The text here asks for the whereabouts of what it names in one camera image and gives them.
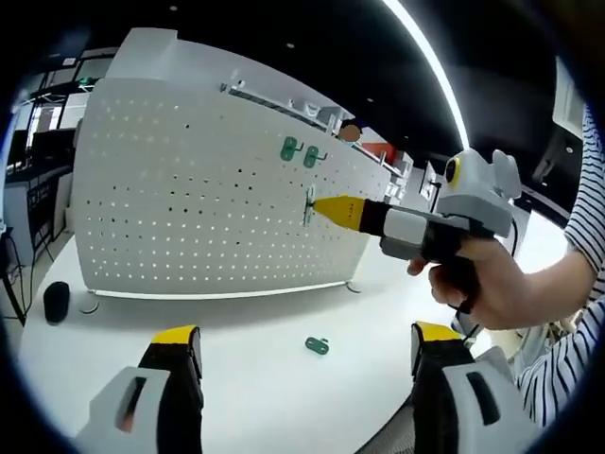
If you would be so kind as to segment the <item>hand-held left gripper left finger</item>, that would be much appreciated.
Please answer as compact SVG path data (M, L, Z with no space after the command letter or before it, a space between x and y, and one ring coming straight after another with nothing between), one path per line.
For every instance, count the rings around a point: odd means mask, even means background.
M200 453L204 397L200 332L158 333L139 364L122 369L92 399L75 437L83 453Z

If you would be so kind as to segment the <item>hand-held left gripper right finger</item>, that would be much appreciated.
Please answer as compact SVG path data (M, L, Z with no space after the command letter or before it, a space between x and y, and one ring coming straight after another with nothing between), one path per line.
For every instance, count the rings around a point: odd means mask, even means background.
M538 436L501 348L475 358L458 332L416 322L410 358L416 453L524 453Z

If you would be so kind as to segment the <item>person's right hand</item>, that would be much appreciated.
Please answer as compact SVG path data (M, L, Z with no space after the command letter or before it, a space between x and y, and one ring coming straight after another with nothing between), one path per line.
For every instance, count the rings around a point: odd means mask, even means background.
M428 279L436 302L455 308L472 303L471 319L490 330L525 328L542 322L533 305L528 276L500 242L465 239L458 256L474 265L478 290L471 297L446 265L435 265L430 268Z

